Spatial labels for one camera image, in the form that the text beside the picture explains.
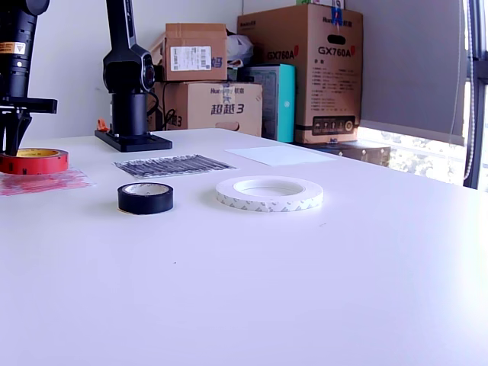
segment red double-sided tape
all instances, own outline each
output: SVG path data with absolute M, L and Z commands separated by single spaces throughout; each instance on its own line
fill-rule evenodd
M 17 156 L 0 154 L 0 172 L 17 175 L 51 174 L 67 170 L 68 153 L 54 149 L 19 149 Z

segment black stand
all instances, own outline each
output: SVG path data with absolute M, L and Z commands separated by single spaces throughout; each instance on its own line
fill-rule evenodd
M 105 141 L 121 153 L 135 153 L 137 151 L 167 150 L 173 147 L 169 140 L 151 134 L 126 137 L 116 137 L 111 132 L 95 131 L 95 136 Z
M 145 93 L 113 94 L 110 131 L 97 130 L 95 136 L 122 153 L 171 149 L 171 141 L 147 131 L 146 98 Z

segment tape roll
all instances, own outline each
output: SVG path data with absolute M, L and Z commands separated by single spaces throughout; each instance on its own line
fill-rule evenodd
M 160 183 L 134 183 L 118 188 L 119 209 L 135 215 L 159 214 L 173 208 L 173 188 Z
M 290 212 L 318 207 L 323 189 L 303 179 L 255 176 L 229 179 L 216 187 L 217 200 L 226 206 L 257 212 Z
M 18 175 L 52 174 L 68 168 L 68 153 L 54 149 L 19 149 L 17 156 L 0 154 L 0 172 Z

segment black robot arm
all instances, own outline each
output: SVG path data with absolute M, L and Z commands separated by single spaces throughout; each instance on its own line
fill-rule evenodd
M 56 113 L 57 101 L 27 97 L 37 16 L 50 0 L 0 0 L 0 152 L 15 156 L 31 113 Z M 109 132 L 95 135 L 123 152 L 171 149 L 148 133 L 146 93 L 154 86 L 151 55 L 136 43 L 131 0 L 107 0 L 112 51 L 104 83 L 112 94 Z

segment window frame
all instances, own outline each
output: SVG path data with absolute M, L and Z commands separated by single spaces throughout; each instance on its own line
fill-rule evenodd
M 486 19 L 484 0 L 467 0 L 470 5 L 471 34 L 473 41 L 473 74 L 474 74 L 474 121 L 475 129 L 469 126 L 467 137 L 466 171 L 469 164 L 470 152 L 473 151 L 473 162 L 470 174 L 464 181 L 464 187 L 478 189 L 483 152 L 483 133 L 485 130 L 485 100 L 488 86 L 488 52 L 486 51 Z M 470 78 L 468 60 L 467 78 Z

